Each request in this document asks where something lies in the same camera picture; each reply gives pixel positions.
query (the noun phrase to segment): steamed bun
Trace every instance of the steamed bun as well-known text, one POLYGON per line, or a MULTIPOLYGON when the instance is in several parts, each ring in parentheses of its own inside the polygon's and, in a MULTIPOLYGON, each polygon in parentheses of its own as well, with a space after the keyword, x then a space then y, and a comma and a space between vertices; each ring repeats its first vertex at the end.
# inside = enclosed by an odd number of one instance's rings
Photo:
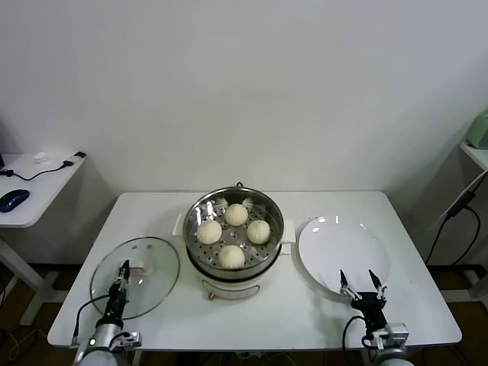
POLYGON ((271 236, 271 228, 266 221, 252 221, 247 228, 247 239, 254 244, 265 244, 271 236))
POLYGON ((224 206, 227 207, 229 206, 229 202, 225 199, 225 197, 218 197, 215 201, 217 206, 224 206))
POLYGON ((252 206, 253 205, 252 198, 244 198, 244 200, 242 201, 242 204, 244 206, 252 206))
POLYGON ((223 216, 230 226, 241 226, 246 222, 248 215, 247 209, 241 204, 231 204, 223 216))
POLYGON ((246 257, 244 252, 238 246, 224 246, 219 252, 219 265, 220 267, 234 269, 244 266, 246 257))
POLYGON ((203 244, 214 244, 222 236, 222 227, 217 221, 204 221, 197 230, 197 238, 203 244))

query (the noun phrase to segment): glass pot lid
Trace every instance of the glass pot lid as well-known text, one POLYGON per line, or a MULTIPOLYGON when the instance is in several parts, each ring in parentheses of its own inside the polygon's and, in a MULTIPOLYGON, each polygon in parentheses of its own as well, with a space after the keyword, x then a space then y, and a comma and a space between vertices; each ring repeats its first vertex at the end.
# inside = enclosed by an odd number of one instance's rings
MULTIPOLYGON (((119 267, 129 260, 128 303, 123 319, 137 318, 155 309, 172 291, 178 280, 180 260, 175 247, 164 239, 147 236, 129 240, 107 254, 91 278, 90 296, 106 295, 119 267)), ((104 312, 106 299, 94 302, 104 312)))

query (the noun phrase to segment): floor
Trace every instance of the floor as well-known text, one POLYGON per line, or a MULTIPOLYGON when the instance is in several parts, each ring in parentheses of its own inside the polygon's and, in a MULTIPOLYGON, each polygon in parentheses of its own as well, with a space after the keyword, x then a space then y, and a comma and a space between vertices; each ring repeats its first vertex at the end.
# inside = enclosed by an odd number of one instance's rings
MULTIPOLYGON (((42 275, 46 270, 38 270, 42 275)), ((0 266, 2 280, 7 283, 11 273, 0 266)), ((75 280, 76 270, 65 270, 61 272, 54 287, 57 290, 68 290, 75 280)), ((454 290, 468 288, 469 284, 461 274, 455 272, 434 274, 434 279, 442 290, 454 290)), ((0 329, 12 331, 18 327, 19 319, 29 304, 33 291, 21 283, 15 286, 0 308, 0 329)), ((462 352, 471 366, 485 365, 486 356, 484 346, 488 344, 488 316, 485 309, 479 303, 452 303, 449 305, 459 326, 463 332, 463 340, 456 345, 456 349, 462 352)), ((54 321, 59 304, 46 304, 40 311, 34 326, 44 334, 47 334, 50 325, 54 321)), ((17 339, 28 336, 32 329, 19 329, 14 331, 17 339)), ((0 343, 0 366, 8 363, 9 352, 14 343, 8 338, 5 344, 0 343)), ((461 365, 455 357, 452 347, 429 347, 422 351, 416 350, 410 361, 415 366, 424 366, 422 356, 425 359, 425 366, 442 364, 445 366, 461 365)), ((19 355, 24 355, 13 363, 15 366, 33 365, 71 365, 75 351, 66 348, 54 348, 47 343, 46 338, 40 332, 31 334, 21 344, 19 355)), ((358 352, 347 352, 348 359, 353 365, 360 365, 361 359, 358 352)), ((129 360, 133 357, 131 353, 124 355, 129 360)), ((243 359, 245 355, 229 353, 176 353, 176 352, 146 352, 143 355, 141 366, 313 366, 313 365, 348 365, 343 352, 290 352, 287 354, 267 353, 261 357, 252 356, 243 359)))

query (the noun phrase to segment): white plate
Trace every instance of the white plate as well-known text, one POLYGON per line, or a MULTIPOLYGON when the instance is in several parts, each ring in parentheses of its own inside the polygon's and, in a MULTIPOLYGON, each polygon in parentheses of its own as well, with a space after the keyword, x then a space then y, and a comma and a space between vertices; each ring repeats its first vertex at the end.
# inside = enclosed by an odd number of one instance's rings
POLYGON ((319 217, 300 234, 298 252, 303 265, 317 282, 339 294, 340 270, 356 291, 374 291, 368 270, 384 284, 390 260, 381 241, 362 223, 343 216, 319 217))

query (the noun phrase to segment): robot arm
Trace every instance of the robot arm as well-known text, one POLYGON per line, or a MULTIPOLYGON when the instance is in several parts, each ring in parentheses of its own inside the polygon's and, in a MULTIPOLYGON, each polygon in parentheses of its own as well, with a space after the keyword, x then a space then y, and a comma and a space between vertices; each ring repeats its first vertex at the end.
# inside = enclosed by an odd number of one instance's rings
POLYGON ((127 260, 119 268, 117 277, 108 290, 107 305, 104 315, 97 321, 95 334, 78 347, 74 364, 83 366, 118 364, 114 353, 142 345, 142 336, 139 332, 122 330, 124 327, 122 315, 127 303, 129 276, 130 265, 127 260))
POLYGON ((341 271, 341 294, 350 301, 351 307, 363 313, 366 323, 366 334, 361 339, 362 345, 371 350, 375 364, 409 365, 406 361, 406 340, 409 331, 403 323, 388 323, 383 315, 387 303, 384 295, 386 286, 369 270, 371 281, 376 292, 356 292, 349 286, 347 278, 341 271))

